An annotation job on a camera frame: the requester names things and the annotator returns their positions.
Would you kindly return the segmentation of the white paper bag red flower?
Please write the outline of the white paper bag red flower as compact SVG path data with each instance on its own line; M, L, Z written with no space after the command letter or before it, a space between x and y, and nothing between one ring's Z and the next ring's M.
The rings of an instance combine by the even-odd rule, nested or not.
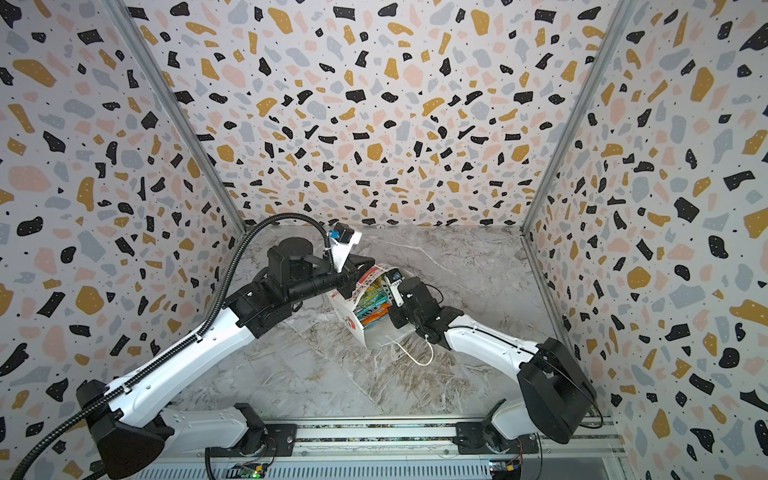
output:
M417 359L403 345L415 328L401 316L399 309L404 300L398 287L410 277L409 272L399 268L375 264L355 284L349 298L338 291L327 297L337 317L364 347L376 350L397 346L413 363L427 367L435 356L430 343L427 360Z

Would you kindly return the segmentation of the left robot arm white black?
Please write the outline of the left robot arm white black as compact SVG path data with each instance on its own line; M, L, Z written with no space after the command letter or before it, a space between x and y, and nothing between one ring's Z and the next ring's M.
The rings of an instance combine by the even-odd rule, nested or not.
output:
M350 298L375 264L371 257L352 254L361 237L337 225L322 257L314 255L305 238L282 240L268 250L266 267L225 299L209 328L187 334L128 375L79 387L77 398L87 412L105 474L128 478L162 455L206 448L242 456L263 452L267 427L246 403L191 412L167 405L221 360L289 318L304 301L327 292Z

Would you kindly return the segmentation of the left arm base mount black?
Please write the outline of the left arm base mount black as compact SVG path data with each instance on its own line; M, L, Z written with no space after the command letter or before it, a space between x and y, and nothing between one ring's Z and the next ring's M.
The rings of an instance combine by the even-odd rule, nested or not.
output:
M271 423L260 430L250 428L233 447L212 447L210 457L237 460L290 457L297 430L298 425L291 423Z

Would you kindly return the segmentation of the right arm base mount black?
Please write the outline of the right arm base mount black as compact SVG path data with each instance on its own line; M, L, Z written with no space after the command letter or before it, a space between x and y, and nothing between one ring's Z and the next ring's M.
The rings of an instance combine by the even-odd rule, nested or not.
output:
M519 455L539 452L536 436L523 435L506 439L489 422L458 422L452 443L462 455Z

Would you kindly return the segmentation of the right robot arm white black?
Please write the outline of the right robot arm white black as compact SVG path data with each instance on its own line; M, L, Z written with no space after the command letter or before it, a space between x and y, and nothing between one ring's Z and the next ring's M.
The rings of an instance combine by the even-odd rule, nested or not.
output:
M474 433L458 435L459 446L505 453L522 437L537 434L567 444L596 407L594 388L559 340L537 343L494 330L457 308L440 305L417 277L388 289L395 327L409 324L430 345L480 360L520 388L520 401L497 402Z

